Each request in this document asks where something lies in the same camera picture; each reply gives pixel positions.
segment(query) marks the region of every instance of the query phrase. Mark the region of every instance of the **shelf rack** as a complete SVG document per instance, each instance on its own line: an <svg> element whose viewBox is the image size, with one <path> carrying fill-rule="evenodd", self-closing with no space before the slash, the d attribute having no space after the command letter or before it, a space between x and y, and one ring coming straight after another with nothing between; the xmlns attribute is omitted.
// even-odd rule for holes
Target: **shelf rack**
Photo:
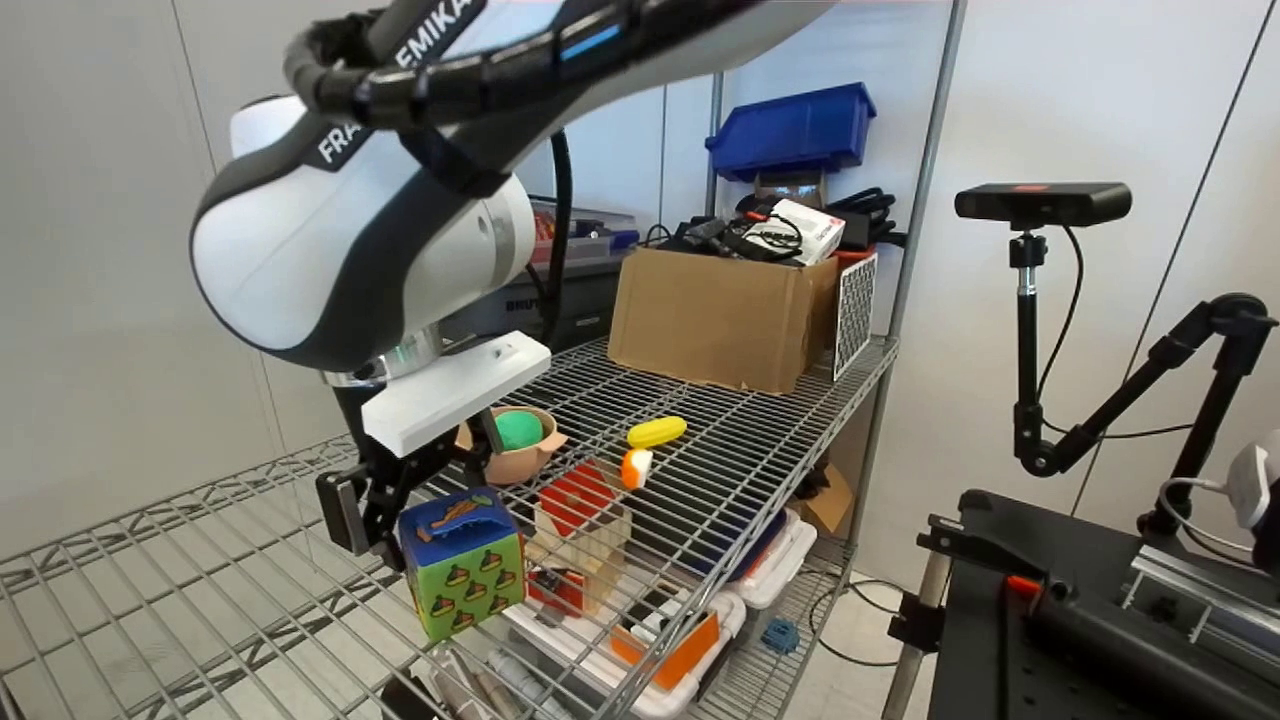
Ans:
<svg viewBox="0 0 1280 720"><path fill-rule="evenodd" d="M585 655L545 662L506 651L549 688L526 714L545 714L549 700L570 714L624 714L867 398L888 354L870 341L840 384L751 397L618 372L588 345L517 390L517 402L551 409L570 436L545 479L506 493L525 526L534 488L581 460L613 469L628 424L662 410L693 418L693 436L659 451L652 485L615 500L634 523L628 558L686 586L686 603L606 696L576 680ZM352 460L347 439L326 439L0 558L4 688L28 714L405 714L385 688L411 688L441 649L424 649L390 569L326 543L310 479ZM441 475L424 497L447 488L461 475ZM481 666L491 649L517 645L506 619L488 619L447 649ZM749 634L725 659L735 672L713 672L696 710L775 714L802 655L808 645L759 655Z"/></svg>

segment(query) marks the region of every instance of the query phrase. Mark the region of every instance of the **blue bin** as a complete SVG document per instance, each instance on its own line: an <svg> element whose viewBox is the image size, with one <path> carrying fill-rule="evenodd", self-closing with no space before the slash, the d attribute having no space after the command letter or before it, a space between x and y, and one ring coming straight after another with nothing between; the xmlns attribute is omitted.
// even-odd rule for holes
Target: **blue bin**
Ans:
<svg viewBox="0 0 1280 720"><path fill-rule="evenodd" d="M714 175L834 170L862 158L877 103L862 85L735 107L707 139Z"/></svg>

